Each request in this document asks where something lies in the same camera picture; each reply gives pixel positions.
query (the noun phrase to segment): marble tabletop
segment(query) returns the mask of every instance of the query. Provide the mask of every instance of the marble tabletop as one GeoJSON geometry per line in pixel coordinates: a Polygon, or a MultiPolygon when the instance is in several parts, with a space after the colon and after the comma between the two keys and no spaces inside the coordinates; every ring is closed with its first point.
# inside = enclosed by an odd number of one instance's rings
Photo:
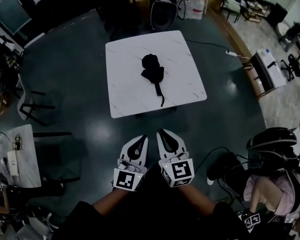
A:
{"type": "Polygon", "coordinates": [[[23,125],[5,132],[6,136],[0,135],[0,173],[8,180],[9,185],[20,188],[41,187],[41,179],[37,161],[34,135],[31,124],[23,125]],[[16,135],[22,140],[22,147],[16,151],[16,160],[19,176],[8,175],[3,165],[2,158],[8,157],[8,152],[12,151],[11,142],[15,141],[16,135]]]}
{"type": "Polygon", "coordinates": [[[180,31],[144,34],[105,45],[106,74],[112,118],[204,101],[207,94],[195,61],[180,31]],[[164,67],[160,83],[165,98],[143,76],[142,59],[158,57],[164,67]]]}

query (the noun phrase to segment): white device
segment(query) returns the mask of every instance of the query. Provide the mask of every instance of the white device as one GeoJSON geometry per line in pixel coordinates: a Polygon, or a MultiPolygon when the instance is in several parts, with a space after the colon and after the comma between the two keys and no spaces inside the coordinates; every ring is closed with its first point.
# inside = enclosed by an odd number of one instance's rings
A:
{"type": "Polygon", "coordinates": [[[163,163],[161,174],[170,188],[190,184],[195,177],[193,161],[187,159],[163,163]]]}
{"type": "Polygon", "coordinates": [[[225,54],[229,55],[229,56],[232,56],[232,57],[238,57],[238,55],[235,52],[232,52],[232,51],[229,51],[229,50],[225,51],[225,54]]]}
{"type": "Polygon", "coordinates": [[[166,129],[159,129],[156,133],[159,155],[161,159],[172,158],[186,151],[182,138],[166,129]]]}
{"type": "Polygon", "coordinates": [[[9,151],[7,156],[8,156],[10,175],[19,176],[16,151],[15,150],[9,151]]]}
{"type": "Polygon", "coordinates": [[[136,191],[148,169],[145,167],[149,139],[142,135],[130,140],[121,150],[114,169],[113,186],[115,188],[136,191]]]}
{"type": "Polygon", "coordinates": [[[158,163],[168,185],[173,188],[191,183],[195,171],[184,140],[166,129],[158,130],[156,139],[161,158],[158,163]]]}

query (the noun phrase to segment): black strap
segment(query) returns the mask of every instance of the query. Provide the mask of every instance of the black strap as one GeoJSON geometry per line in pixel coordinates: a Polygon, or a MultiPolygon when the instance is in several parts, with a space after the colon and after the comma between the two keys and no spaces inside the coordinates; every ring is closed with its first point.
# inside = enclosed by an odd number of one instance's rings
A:
{"type": "Polygon", "coordinates": [[[286,171],[290,177],[292,187],[294,188],[294,204],[290,213],[294,213],[300,205],[300,183],[296,176],[289,170],[286,171]]]}
{"type": "Polygon", "coordinates": [[[164,105],[164,103],[165,103],[165,97],[164,97],[164,95],[161,92],[160,84],[158,82],[156,82],[154,84],[154,86],[155,86],[156,95],[162,97],[162,103],[161,103],[161,107],[162,107],[164,105]]]}
{"type": "Polygon", "coordinates": [[[273,65],[276,65],[276,62],[275,62],[275,61],[271,62],[271,63],[267,66],[267,68],[270,69],[273,65]]]}

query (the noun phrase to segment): desk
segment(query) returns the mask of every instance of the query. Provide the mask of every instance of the desk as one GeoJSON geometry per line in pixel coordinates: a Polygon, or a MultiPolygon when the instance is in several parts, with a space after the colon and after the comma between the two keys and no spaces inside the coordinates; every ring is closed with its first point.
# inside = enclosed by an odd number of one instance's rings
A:
{"type": "Polygon", "coordinates": [[[105,45],[110,113],[113,118],[141,114],[183,104],[204,101],[207,94],[195,61],[180,31],[139,35],[105,45]],[[155,85],[141,76],[142,59],[158,57],[164,67],[160,83],[165,98],[157,96],[155,85]]]}
{"type": "Polygon", "coordinates": [[[0,172],[7,178],[9,185],[20,188],[41,187],[41,179],[37,161],[34,135],[31,124],[23,125],[6,133],[10,139],[0,135],[0,172]],[[22,149],[16,151],[16,160],[19,176],[10,176],[5,173],[1,164],[2,158],[7,158],[7,153],[12,151],[11,142],[15,141],[16,135],[22,138],[22,149]]]}
{"type": "Polygon", "coordinates": [[[253,80],[260,79],[262,83],[264,92],[258,95],[258,98],[287,83],[286,78],[269,50],[257,50],[250,61],[245,64],[244,69],[255,69],[258,76],[253,80]]]}

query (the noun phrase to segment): dark floor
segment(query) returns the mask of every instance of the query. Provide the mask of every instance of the dark floor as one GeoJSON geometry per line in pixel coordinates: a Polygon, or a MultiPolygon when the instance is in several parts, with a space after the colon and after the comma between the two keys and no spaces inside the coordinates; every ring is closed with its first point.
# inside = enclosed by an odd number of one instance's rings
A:
{"type": "MultiPolygon", "coordinates": [[[[180,30],[185,39],[229,46],[208,17],[177,20],[172,30],[180,30]]],[[[68,215],[78,201],[92,203],[112,190],[121,148],[134,137],[149,136],[147,161],[151,167],[159,159],[156,131],[168,129],[183,138],[196,167],[219,146],[245,155],[247,140],[265,129],[259,103],[239,59],[225,55],[223,48],[197,43],[188,46],[207,100],[180,106],[176,112],[152,112],[141,119],[111,118],[105,53],[109,36],[97,13],[91,11],[35,42],[26,50],[21,75],[33,90],[47,93],[42,102],[57,106],[53,114],[35,111],[40,119],[54,122],[42,127],[30,119],[22,121],[16,103],[0,116],[3,132],[24,124],[32,124],[34,132],[72,132],[72,137],[36,140],[41,177],[81,176],[80,181],[66,185],[63,197],[33,201],[60,216],[68,215]]],[[[217,184],[207,185],[206,168],[218,154],[207,159],[193,181],[216,201],[227,194],[217,184]]]]}

